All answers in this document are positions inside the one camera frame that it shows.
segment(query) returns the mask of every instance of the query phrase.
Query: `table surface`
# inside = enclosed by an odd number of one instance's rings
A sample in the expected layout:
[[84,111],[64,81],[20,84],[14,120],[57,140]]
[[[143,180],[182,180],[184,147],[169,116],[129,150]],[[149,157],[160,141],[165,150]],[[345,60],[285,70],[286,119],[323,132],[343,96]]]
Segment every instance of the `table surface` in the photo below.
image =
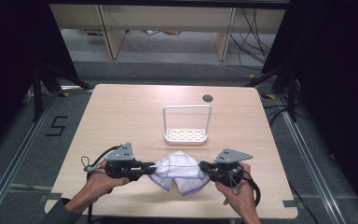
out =
[[[203,96],[213,97],[210,103]],[[166,105],[212,107],[209,138],[201,146],[171,146],[164,141],[162,109]],[[205,113],[174,111],[167,114],[171,128],[205,125]],[[293,201],[282,162],[256,89],[240,87],[107,85],[96,86],[77,128],[52,193],[72,198],[85,184],[80,161],[93,162],[112,146],[132,143],[137,161],[159,161],[183,151],[197,161],[209,161],[231,148],[254,155],[248,160],[252,176],[261,189],[257,213],[261,218],[295,218]],[[172,182],[171,191],[154,184],[147,175],[137,182],[115,188],[93,205],[93,214],[111,217],[239,217],[213,182],[201,191],[181,196]],[[48,211],[56,200],[48,200]]]

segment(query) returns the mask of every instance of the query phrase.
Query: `black cable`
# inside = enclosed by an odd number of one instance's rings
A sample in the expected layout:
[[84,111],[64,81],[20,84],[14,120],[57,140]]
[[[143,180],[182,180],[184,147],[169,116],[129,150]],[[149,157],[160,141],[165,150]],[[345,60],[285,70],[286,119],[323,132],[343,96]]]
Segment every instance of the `black cable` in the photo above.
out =
[[240,49],[240,52],[243,51],[246,54],[248,54],[249,56],[251,56],[252,58],[256,59],[257,61],[259,61],[260,63],[264,63],[265,61],[259,57],[257,57],[257,55],[253,54],[251,51],[249,51],[248,49],[245,49],[243,47],[243,43],[240,45],[237,40],[234,38],[234,36],[232,36],[232,34],[230,34],[231,39],[234,41],[234,43],[237,45],[237,47]]
[[229,174],[230,186],[231,186],[231,180],[234,181],[233,176],[239,177],[239,178],[241,178],[242,180],[245,180],[246,182],[248,182],[248,183],[252,186],[252,188],[254,189],[254,191],[255,191],[255,206],[257,207],[258,204],[260,203],[260,200],[261,200],[261,191],[260,191],[260,188],[257,186],[257,184],[255,183],[255,181],[252,179],[251,174],[249,174],[249,172],[247,172],[247,171],[245,171],[245,170],[243,170],[243,171],[249,176],[249,178],[247,178],[247,177],[245,177],[245,176],[243,176],[243,175],[238,175],[238,174],[233,174],[233,173],[231,173],[231,174]]
[[285,108],[279,109],[278,111],[276,111],[277,113],[272,117],[272,119],[268,122],[269,127],[272,126],[272,123],[274,122],[274,120],[285,110],[287,110],[288,106],[286,106]]
[[287,106],[287,105],[266,105],[266,106],[263,106],[263,108],[267,109],[267,108],[272,108],[272,107],[283,107],[283,106]]
[[238,61],[240,62],[240,64],[245,67],[245,68],[249,68],[249,69],[254,69],[254,70],[258,70],[258,71],[261,71],[261,68],[257,68],[257,67],[250,67],[250,66],[247,66],[245,64],[242,63],[241,61],[241,50],[238,52]]
[[[116,150],[116,149],[118,149],[118,148],[121,147],[121,146],[122,146],[122,145],[116,146],[116,147],[111,147],[111,148],[107,149],[103,154],[101,154],[101,155],[98,157],[97,160],[95,160],[95,162],[94,162],[92,165],[89,165],[89,166],[91,166],[91,167],[96,166],[97,163],[98,163],[107,153],[109,153],[109,152],[111,152],[111,151],[113,151],[113,150]],[[92,174],[87,173],[87,179],[89,179],[89,177],[90,177],[91,175],[92,175]],[[91,203],[91,204],[89,205],[89,211],[88,211],[88,213],[87,213],[87,223],[88,223],[88,224],[92,224],[94,221],[92,220],[92,203]]]
[[260,39],[260,37],[258,36],[257,21],[256,21],[257,9],[254,8],[254,19],[253,19],[253,21],[252,21],[252,25],[251,25],[251,23],[249,22],[248,17],[246,16],[246,13],[245,13],[245,10],[244,10],[244,9],[242,9],[242,13],[243,13],[243,16],[245,17],[246,22],[248,23],[248,26],[249,26],[249,33],[248,33],[248,34],[252,33],[253,36],[254,36],[254,38],[255,38],[255,40],[256,40],[256,42],[257,42],[257,44],[258,44],[258,47],[259,47],[259,48],[256,48],[256,49],[259,49],[259,50],[261,51],[261,54],[263,55],[264,59],[267,59],[266,52],[263,50],[263,47],[261,46],[261,44],[263,44],[264,46],[266,46],[266,45],[264,44],[264,42],[263,42],[263,41]]
[[237,183],[237,181],[235,181],[234,174],[232,174],[232,171],[228,171],[228,183],[229,183],[229,187],[231,188],[232,194],[234,194],[235,196],[238,196],[239,193],[238,194],[235,193],[234,188],[236,186],[238,186],[240,183]]
[[310,211],[310,209],[308,208],[307,204],[304,202],[304,200],[302,199],[302,197],[300,196],[300,194],[297,192],[297,190],[292,186],[292,184],[289,182],[289,186],[290,188],[295,192],[295,194],[297,195],[298,199],[302,202],[302,204],[304,205],[304,207],[307,209],[307,211],[310,213],[310,216],[312,217],[313,221],[316,224],[319,224],[318,219],[316,219],[316,216]]
[[242,40],[245,41],[246,44],[248,44],[248,46],[251,47],[252,49],[258,49],[258,50],[260,50],[260,48],[258,48],[258,47],[256,47],[256,46],[253,46],[253,45],[251,45],[249,42],[247,42],[247,41],[246,41],[246,37],[244,38],[244,37],[242,36],[242,34],[240,34],[240,37],[241,37]]
[[281,110],[282,110],[282,109],[279,108],[279,109],[277,109],[277,110],[272,111],[271,113],[267,114],[267,118],[268,118],[269,116],[271,116],[271,115],[273,115],[273,114],[275,114],[275,113],[281,111]]
[[[256,13],[257,13],[257,8],[254,8],[254,18],[255,18]],[[255,35],[257,36],[257,39],[259,40],[260,44],[264,45],[264,47],[266,47],[267,49],[271,49],[258,36],[258,29],[257,29],[257,21],[256,21],[256,19],[255,19]]]
[[[243,15],[245,16],[245,19],[247,19],[247,18],[246,18],[246,15],[245,15],[245,12],[244,12],[243,9],[242,9],[242,13],[243,13]],[[254,48],[254,49],[259,49],[258,47],[255,47],[255,46],[251,45],[249,42],[247,42],[247,38],[248,38],[248,36],[249,36],[250,33],[251,33],[252,27],[249,27],[249,31],[248,31],[248,34],[246,35],[246,37],[243,37],[242,34],[240,34],[240,36],[241,36],[242,40],[243,40],[244,42],[246,42],[246,44],[249,45],[249,47],[252,47],[252,48]]]

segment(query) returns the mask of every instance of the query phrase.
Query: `human hand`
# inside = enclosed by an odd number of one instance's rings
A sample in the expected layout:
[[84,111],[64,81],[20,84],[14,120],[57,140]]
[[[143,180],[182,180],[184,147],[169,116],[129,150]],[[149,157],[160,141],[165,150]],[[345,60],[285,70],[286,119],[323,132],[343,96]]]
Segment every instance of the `human hand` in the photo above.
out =
[[[240,162],[240,166],[248,174],[251,173],[251,166],[249,164]],[[243,172],[243,176],[250,178],[246,172]],[[216,182],[215,185],[226,197],[223,201],[223,205],[229,204],[232,209],[242,217],[244,223],[260,223],[260,219],[255,210],[254,189],[247,181],[241,180],[240,184],[235,188],[238,194],[234,194],[232,188],[226,187],[220,182]]]
[[[100,162],[100,165],[104,167],[106,161]],[[97,202],[98,199],[104,196],[110,189],[128,183],[130,183],[130,180],[127,177],[112,178],[105,173],[104,169],[97,169],[89,177],[83,189],[81,189],[65,207],[69,211],[83,213],[90,204]]]

